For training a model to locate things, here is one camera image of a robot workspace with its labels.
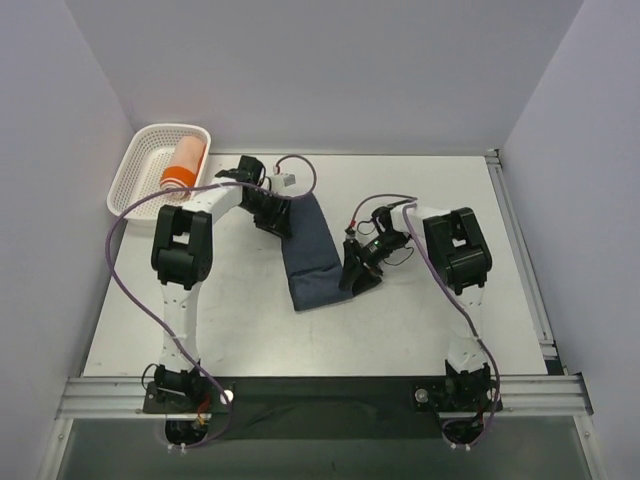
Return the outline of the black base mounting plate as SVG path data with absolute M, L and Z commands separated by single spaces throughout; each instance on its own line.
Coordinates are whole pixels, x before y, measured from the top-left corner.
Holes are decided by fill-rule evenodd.
M 172 443 L 225 440 L 399 440 L 471 443 L 502 411 L 492 380 L 464 377 L 225 377 L 188 393 L 150 383 L 142 410 Z

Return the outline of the white perforated plastic basket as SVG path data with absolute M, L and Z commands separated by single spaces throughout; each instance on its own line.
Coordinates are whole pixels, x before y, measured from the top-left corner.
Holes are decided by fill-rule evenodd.
M 114 216 L 119 216 L 131 204 L 161 190 L 162 175 L 183 137 L 194 137 L 202 143 L 202 154 L 191 184 L 204 185 L 211 146 L 209 132 L 189 124 L 148 125 L 133 136 L 112 181 L 106 203 Z

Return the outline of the rolled orange towel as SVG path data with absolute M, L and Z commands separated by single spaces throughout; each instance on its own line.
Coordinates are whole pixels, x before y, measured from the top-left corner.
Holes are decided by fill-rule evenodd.
M 182 137 L 160 178 L 161 189 L 191 188 L 196 184 L 206 144 L 195 136 Z

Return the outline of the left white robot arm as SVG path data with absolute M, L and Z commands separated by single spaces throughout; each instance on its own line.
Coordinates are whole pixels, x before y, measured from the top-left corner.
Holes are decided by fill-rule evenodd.
M 160 362 L 154 372 L 153 398 L 188 412 L 207 398 L 210 383 L 198 370 L 197 305 L 214 264 L 214 225 L 238 207 L 253 216 L 257 228 L 281 239 L 292 236 L 291 201 L 284 190 L 296 183 L 293 173 L 275 166 L 265 176 L 257 158 L 243 155 L 237 167 L 216 174 L 207 190 L 180 206 L 160 208 L 151 266 L 161 284 L 165 324 Z

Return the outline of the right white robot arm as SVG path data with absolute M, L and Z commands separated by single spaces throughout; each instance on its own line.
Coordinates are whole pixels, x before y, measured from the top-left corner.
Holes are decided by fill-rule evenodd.
M 479 318 L 493 259 L 468 207 L 441 210 L 419 206 L 414 197 L 376 208 L 368 220 L 376 236 L 364 244 L 352 220 L 345 230 L 344 263 L 339 288 L 355 296 L 382 281 L 380 265 L 413 243 L 459 317 L 449 322 L 445 374 L 425 386 L 418 402 L 442 411 L 476 411 L 491 403 L 495 384 L 491 355 L 481 336 Z

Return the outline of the dark blue towel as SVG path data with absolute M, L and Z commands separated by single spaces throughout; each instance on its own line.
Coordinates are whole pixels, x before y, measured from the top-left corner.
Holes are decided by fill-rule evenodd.
M 292 236 L 282 241 L 282 255 L 293 308 L 296 312 L 351 300 L 341 290 L 342 263 L 323 210 L 314 195 L 291 203 Z

